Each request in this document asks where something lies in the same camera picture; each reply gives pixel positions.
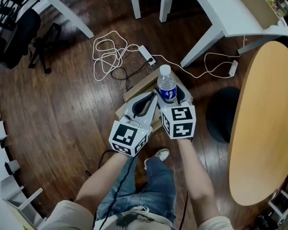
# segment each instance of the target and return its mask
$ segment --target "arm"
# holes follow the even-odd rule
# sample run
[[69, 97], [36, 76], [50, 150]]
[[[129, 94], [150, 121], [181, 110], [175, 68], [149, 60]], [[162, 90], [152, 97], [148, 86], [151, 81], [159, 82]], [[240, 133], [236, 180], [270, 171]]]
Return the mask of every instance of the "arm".
[[204, 221], [220, 215], [217, 209], [212, 182], [188, 139], [178, 139], [184, 175], [194, 217], [199, 226]]
[[127, 160], [127, 155], [115, 153], [86, 180], [76, 197], [75, 203], [87, 208], [94, 215], [98, 205], [112, 188]]

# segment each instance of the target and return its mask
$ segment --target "white sneaker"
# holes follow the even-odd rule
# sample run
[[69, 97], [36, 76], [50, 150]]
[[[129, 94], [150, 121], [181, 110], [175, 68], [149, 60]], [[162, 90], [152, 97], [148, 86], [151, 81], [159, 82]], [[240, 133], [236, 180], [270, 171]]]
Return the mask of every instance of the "white sneaker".
[[[169, 156], [169, 150], [167, 148], [163, 148], [161, 150], [159, 150], [158, 152], [155, 153], [156, 157], [158, 157], [161, 161], [164, 161], [168, 156]], [[144, 168], [145, 170], [147, 169], [146, 167], [146, 162], [149, 160], [150, 158], [148, 159], [145, 159], [144, 161]]]

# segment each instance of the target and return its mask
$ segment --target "oval wooden table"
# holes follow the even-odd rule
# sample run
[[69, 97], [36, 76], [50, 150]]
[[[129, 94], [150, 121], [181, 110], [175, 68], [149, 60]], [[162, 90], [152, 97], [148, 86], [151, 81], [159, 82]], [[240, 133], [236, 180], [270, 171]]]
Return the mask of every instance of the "oval wooden table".
[[288, 175], [288, 49], [263, 45], [245, 75], [229, 145], [229, 184], [243, 206], [271, 195]]

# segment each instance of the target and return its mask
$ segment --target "plug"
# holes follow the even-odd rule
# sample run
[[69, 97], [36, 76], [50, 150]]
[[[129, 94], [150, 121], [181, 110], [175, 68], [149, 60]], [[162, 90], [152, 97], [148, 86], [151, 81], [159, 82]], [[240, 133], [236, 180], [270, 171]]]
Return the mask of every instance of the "plug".
[[238, 67], [238, 62], [234, 60], [231, 64], [230, 70], [229, 70], [229, 75], [230, 77], [233, 77], [236, 72], [236, 68]]
[[143, 45], [139, 47], [139, 51], [143, 55], [143, 57], [149, 62], [149, 65], [153, 66], [155, 64], [155, 59]]

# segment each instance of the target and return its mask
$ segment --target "cardboard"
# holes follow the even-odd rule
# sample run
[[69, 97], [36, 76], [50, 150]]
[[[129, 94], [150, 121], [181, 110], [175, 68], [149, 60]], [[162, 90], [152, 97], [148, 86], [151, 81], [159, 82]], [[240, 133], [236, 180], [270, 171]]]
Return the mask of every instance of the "cardboard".
[[[130, 99], [133, 97], [145, 93], [145, 92], [152, 92], [154, 88], [157, 87], [157, 79], [159, 77], [160, 70], [159, 68], [146, 76], [144, 79], [142, 79], [140, 82], [138, 82], [135, 86], [133, 86], [128, 92], [124, 94], [124, 100], [125, 102], [128, 102]], [[180, 81], [180, 79], [175, 75], [175, 73], [172, 71], [172, 74], [176, 78], [176, 81], [180, 84], [183, 85], [183, 83]], [[125, 108], [126, 104], [122, 105], [116, 112], [115, 114], [118, 116], [118, 118], [121, 117], [123, 110]], [[155, 116], [153, 118], [152, 124], [153, 128], [153, 133], [158, 130], [161, 126], [161, 120], [160, 120], [160, 113], [159, 110], [156, 109], [155, 111]]]
[[266, 0], [241, 0], [263, 29], [277, 24], [280, 18]]

